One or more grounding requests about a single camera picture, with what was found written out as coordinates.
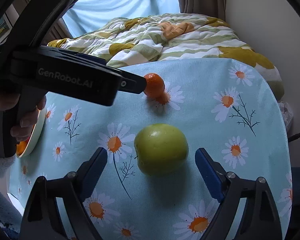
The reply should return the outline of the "left hand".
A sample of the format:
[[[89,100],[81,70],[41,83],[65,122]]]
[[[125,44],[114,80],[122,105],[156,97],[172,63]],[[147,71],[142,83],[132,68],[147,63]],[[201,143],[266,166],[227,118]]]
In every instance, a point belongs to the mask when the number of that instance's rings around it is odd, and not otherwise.
[[[5,95],[0,92],[0,111],[12,109],[19,101],[20,94]],[[17,126],[11,128],[10,134],[17,141],[26,141],[32,133],[33,126],[37,123],[38,112],[46,105],[46,96],[37,103],[34,110],[24,114]]]

